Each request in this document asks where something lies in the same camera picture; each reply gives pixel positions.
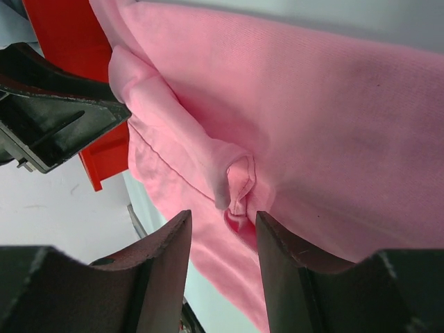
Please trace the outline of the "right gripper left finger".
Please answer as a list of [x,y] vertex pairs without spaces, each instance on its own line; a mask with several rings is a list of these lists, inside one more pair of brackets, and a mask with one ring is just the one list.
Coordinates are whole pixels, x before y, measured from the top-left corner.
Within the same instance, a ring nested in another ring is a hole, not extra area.
[[191,212],[91,264],[51,246],[1,248],[2,332],[177,332]]

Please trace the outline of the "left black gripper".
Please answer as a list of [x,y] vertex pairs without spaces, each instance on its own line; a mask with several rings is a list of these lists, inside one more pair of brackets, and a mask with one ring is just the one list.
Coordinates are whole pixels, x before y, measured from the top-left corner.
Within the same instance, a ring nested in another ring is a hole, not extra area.
[[51,64],[28,44],[1,50],[1,164],[48,173],[131,116],[110,86]]

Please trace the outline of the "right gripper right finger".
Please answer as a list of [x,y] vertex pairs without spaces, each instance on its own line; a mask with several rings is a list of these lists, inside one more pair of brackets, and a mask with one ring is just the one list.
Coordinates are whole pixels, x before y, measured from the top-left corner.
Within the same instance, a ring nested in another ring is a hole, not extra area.
[[258,212],[272,332],[442,332],[443,251],[382,250],[354,264]]

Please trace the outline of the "pink t shirt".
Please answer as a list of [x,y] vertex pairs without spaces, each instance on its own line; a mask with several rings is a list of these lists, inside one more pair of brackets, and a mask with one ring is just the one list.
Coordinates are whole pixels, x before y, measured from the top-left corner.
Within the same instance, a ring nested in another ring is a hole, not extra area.
[[255,218],[351,262],[443,246],[443,57],[218,10],[92,1],[128,167],[268,331]]

